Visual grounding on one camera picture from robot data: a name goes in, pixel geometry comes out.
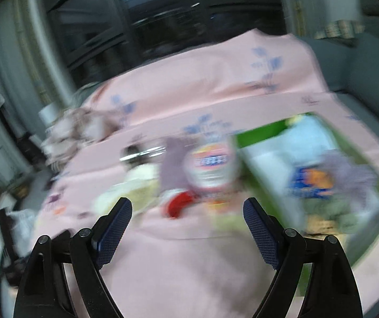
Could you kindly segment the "cream plush toy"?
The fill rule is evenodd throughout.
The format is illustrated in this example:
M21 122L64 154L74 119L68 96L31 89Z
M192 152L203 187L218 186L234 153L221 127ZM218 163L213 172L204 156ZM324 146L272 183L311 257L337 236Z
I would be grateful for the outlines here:
M121 197L128 198L133 214L138 215L155 206L160 188L159 165L142 164L129 170L124 181L111 186L92 202L92 211L97 216L107 215Z

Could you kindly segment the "mauve soft cloth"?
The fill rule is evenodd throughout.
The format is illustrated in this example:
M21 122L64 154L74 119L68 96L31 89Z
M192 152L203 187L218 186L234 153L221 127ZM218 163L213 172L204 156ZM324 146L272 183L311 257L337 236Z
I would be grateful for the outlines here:
M189 138L166 138L166 149L159 167L160 193L191 188L184 170L184 160L194 147L195 142Z

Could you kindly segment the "green plush toy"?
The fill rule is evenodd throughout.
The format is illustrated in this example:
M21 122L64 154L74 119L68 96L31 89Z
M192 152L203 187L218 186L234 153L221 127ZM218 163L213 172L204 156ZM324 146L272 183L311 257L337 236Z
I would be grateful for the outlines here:
M335 223L341 233L352 234L358 230L358 217L343 195L307 198L303 201L303 208L308 215L318 215L325 221Z

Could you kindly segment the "green cardboard box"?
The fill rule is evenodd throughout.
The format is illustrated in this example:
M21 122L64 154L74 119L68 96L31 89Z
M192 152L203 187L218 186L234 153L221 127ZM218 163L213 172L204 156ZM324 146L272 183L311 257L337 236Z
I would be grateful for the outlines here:
M305 114L317 117L328 128L338 144L337 150L351 157L356 164L367 164L377 176L376 186L368 194L367 206L360 207L343 195L358 217L358 230L352 234L341 233L335 223L325 221L318 215L306 214L303 208L305 199L288 193L290 176L296 167L282 156L278 146L278 135L287 128L288 118L238 135L238 153L248 173L251 188L266 211L274 214L282 225L296 228L310 238L336 236L343 244L356 281L365 276L365 282L371 284L375 276L367 271L377 259L376 255L371 254L371 249L379 238L378 138L354 116L347 116L344 121L334 121L315 111ZM333 195L342 194L335 189ZM359 290L362 299L371 299L370 289Z

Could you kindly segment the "orange plush toy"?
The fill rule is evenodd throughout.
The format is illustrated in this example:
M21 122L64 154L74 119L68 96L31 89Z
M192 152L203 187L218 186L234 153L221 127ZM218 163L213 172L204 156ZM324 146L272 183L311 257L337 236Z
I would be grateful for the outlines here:
M328 199L335 193L335 185L326 171L317 167L296 167L287 191L302 199Z

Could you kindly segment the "purple fuzzy plush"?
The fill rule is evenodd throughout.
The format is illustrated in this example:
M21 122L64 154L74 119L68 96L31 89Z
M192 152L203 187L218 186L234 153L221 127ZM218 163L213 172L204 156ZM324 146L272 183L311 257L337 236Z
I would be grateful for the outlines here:
M330 175L339 193L360 207L367 206L368 194L378 181L367 164L356 164L351 157L334 149L321 155L319 168Z

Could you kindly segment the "pink printed cloth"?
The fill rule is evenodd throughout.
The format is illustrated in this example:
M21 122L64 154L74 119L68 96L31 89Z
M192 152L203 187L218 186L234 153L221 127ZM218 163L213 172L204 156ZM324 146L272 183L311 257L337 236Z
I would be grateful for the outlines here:
M334 121L355 117L329 88L306 39L257 30L113 78L85 107L117 113L124 125L67 163L35 236L92 225L92 202L124 181L120 153L133 142L230 136L311 111ZM149 208L101 274L126 317L248 317L272 278L248 231L202 205L175 220Z

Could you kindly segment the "light blue plush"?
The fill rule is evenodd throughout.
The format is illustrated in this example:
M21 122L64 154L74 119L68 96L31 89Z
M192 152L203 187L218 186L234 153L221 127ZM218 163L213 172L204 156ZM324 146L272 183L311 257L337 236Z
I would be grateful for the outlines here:
M333 134L313 115L295 115L286 127L278 135L279 151L295 167L316 165L325 152L338 148Z

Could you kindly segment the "red knitted item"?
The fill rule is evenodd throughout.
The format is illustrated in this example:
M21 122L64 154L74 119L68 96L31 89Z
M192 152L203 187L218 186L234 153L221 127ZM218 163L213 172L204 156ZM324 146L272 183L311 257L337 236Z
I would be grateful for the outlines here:
M179 218L182 215L182 212L193 205L197 200L197 196L192 191L183 191L173 194L169 198L165 205L165 215L168 218Z

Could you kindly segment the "glass bottle metal cap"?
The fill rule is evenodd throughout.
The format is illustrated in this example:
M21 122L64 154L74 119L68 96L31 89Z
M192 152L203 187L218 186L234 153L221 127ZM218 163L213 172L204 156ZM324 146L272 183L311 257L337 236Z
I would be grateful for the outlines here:
M146 148L141 145L132 144L123 150L120 161L131 167L135 167L157 160L165 152L166 148L162 146Z

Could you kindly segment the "pink lidded plastic jar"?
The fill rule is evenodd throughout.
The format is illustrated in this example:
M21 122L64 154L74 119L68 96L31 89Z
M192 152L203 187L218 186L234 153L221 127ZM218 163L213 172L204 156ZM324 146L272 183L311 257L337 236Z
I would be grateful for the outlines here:
M231 140L204 143L184 157L184 173L193 192L215 213L230 210L241 165Z

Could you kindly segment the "grey sofa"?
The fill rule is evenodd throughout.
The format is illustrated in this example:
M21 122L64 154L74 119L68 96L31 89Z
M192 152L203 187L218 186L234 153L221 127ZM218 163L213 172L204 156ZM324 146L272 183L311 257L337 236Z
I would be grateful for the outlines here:
M354 40L307 38L306 42L315 52L329 88L374 133L379 145L379 0L356 2L364 30ZM367 273L375 279L367 284L361 276L358 286L372 291L371 299L362 299L365 317L379 317L379 238L371 254L377 259Z

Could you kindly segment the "patterned cushion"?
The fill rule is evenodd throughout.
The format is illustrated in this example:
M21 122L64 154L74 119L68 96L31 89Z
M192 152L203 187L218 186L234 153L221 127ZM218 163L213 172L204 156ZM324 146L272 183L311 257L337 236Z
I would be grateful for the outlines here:
M323 29L316 31L315 39L354 39L364 32L365 26L355 20L331 21Z

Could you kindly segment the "dark window frame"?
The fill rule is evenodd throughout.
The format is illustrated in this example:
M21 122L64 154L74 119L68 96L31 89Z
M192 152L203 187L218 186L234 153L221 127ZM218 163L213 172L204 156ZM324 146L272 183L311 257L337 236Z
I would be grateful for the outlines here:
M287 31L281 0L43 0L77 86L251 29Z

